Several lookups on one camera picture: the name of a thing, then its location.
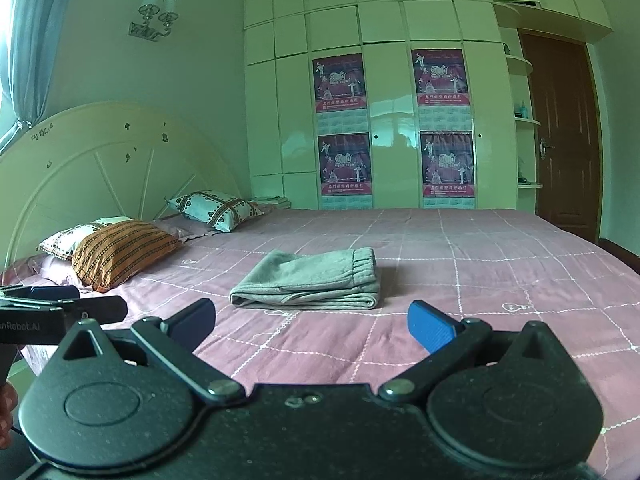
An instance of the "door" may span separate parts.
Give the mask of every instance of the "door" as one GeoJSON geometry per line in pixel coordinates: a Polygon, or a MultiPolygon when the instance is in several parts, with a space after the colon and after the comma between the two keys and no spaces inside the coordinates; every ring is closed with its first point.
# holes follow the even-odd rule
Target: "door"
{"type": "Polygon", "coordinates": [[[529,87],[536,139],[536,213],[590,242],[600,217],[600,131],[586,46],[533,34],[520,35],[533,65],[529,87]]]}

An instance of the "door handle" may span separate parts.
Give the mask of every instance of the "door handle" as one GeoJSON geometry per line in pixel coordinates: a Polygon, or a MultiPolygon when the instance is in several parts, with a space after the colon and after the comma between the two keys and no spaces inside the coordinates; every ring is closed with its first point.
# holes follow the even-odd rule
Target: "door handle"
{"type": "Polygon", "coordinates": [[[545,160],[546,159],[546,150],[548,150],[549,148],[554,148],[555,146],[552,146],[551,144],[547,144],[546,143],[546,139],[545,137],[540,137],[540,159],[545,160]]]}

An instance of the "arched headboard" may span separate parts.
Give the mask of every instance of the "arched headboard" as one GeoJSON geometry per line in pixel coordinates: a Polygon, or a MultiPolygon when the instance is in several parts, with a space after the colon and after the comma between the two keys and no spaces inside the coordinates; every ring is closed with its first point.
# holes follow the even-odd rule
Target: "arched headboard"
{"type": "Polygon", "coordinates": [[[3,267],[57,231],[108,216],[156,219],[165,199],[198,189],[238,194],[214,146],[190,124],[131,103],[70,108],[0,156],[3,267]]]}

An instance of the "blue curtain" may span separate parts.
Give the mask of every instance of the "blue curtain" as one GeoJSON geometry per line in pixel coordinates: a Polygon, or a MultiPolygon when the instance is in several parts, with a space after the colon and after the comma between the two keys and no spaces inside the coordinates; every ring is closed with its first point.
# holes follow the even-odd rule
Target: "blue curtain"
{"type": "Polygon", "coordinates": [[[0,155],[44,115],[69,0],[6,0],[0,37],[0,84],[14,126],[0,132],[0,155]]]}

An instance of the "blue gripper pad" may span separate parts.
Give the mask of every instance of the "blue gripper pad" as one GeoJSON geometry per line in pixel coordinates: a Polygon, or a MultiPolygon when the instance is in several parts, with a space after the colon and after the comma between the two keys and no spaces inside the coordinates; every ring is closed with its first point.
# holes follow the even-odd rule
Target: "blue gripper pad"
{"type": "Polygon", "coordinates": [[[406,313],[409,333],[430,354],[453,341],[463,325],[422,300],[415,300],[406,313]]]}

